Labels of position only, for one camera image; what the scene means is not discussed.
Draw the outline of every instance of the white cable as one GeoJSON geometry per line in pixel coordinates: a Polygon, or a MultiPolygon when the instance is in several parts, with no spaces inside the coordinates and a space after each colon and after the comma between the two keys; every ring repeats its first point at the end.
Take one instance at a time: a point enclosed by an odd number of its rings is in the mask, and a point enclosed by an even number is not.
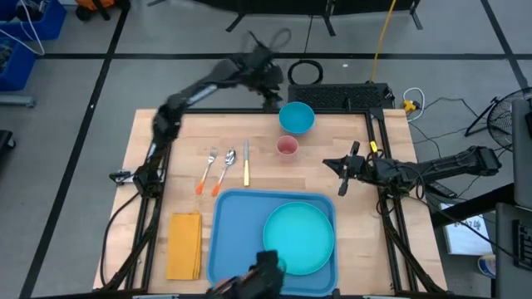
{"type": "Polygon", "coordinates": [[[425,110],[425,94],[423,93],[421,88],[418,88],[418,87],[409,88],[409,89],[405,90],[405,92],[402,94],[403,102],[406,100],[406,94],[409,91],[419,91],[419,93],[421,95],[421,112],[416,117],[414,117],[413,119],[408,120],[408,122],[411,122],[413,120],[417,120],[418,118],[420,118],[423,115],[423,111],[425,110]]]}
{"type": "MultiPolygon", "coordinates": [[[[0,29],[0,33],[3,33],[5,34],[7,37],[10,37],[11,39],[13,39],[15,42],[18,42],[20,43],[21,45],[25,46],[29,51],[32,51],[33,53],[39,55],[39,56],[43,56],[45,54],[44,52],[44,47],[42,47],[42,43],[41,43],[41,39],[39,38],[39,36],[37,35],[37,32],[35,31],[35,27],[33,26],[33,22],[32,22],[32,19],[30,18],[30,12],[27,10],[27,7],[26,7],[26,3],[23,1],[23,0],[20,0],[20,3],[22,4],[22,7],[24,7],[24,11],[26,12],[26,16],[27,16],[27,22],[30,23],[30,27],[32,28],[33,30],[33,33],[35,34],[35,38],[37,39],[37,42],[39,44],[39,47],[41,48],[41,52],[37,52],[33,49],[30,48],[30,46],[28,46],[27,44],[25,44],[23,41],[19,40],[18,38],[12,36],[11,34],[5,32],[4,30],[0,29]]],[[[33,37],[31,37],[29,34],[27,34],[26,32],[26,29],[24,29],[24,26],[22,25],[22,22],[20,22],[20,26],[22,27],[22,30],[26,33],[27,37],[29,37],[31,40],[33,40],[33,37]]]]}

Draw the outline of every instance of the teal plate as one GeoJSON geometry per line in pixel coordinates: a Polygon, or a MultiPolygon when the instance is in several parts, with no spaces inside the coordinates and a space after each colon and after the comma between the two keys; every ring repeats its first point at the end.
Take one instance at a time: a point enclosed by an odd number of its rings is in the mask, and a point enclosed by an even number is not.
{"type": "Polygon", "coordinates": [[[311,204],[286,203],[268,217],[263,242],[265,250],[277,250],[286,273],[308,275],[331,257],[334,231],[328,218],[311,204]]]}

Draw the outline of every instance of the orange handle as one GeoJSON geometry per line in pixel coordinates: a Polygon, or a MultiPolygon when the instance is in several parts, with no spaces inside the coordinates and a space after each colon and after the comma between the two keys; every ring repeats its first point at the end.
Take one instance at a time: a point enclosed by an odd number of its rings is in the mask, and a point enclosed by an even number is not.
{"type": "Polygon", "coordinates": [[[213,193],[212,193],[213,196],[218,195],[219,187],[220,187],[221,185],[222,185],[221,182],[218,182],[218,183],[216,184],[216,187],[214,187],[214,189],[213,189],[213,193]]]}
{"type": "Polygon", "coordinates": [[[201,182],[199,182],[198,187],[196,187],[196,194],[201,195],[203,192],[203,184],[205,183],[205,180],[202,179],[201,182]]]}

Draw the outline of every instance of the yellow napkin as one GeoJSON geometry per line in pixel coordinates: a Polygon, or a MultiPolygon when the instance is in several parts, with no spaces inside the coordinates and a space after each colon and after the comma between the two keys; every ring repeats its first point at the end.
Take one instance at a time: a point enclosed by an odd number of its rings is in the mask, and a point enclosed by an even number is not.
{"type": "Polygon", "coordinates": [[[166,279],[200,278],[201,214],[172,214],[168,234],[166,279]]]}

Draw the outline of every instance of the teal bowl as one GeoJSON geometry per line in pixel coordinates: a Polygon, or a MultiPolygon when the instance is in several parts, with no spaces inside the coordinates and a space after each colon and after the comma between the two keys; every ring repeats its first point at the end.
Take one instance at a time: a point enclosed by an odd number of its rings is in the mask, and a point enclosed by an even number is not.
{"type": "Polygon", "coordinates": [[[279,123],[283,130],[292,135],[303,135],[314,126],[316,116],[309,105],[290,102],[279,112],[279,123]]]}
{"type": "Polygon", "coordinates": [[[333,253],[334,238],[327,216],[308,203],[286,203],[264,225],[264,250],[277,250],[279,266],[292,275],[321,269],[333,253]]]}

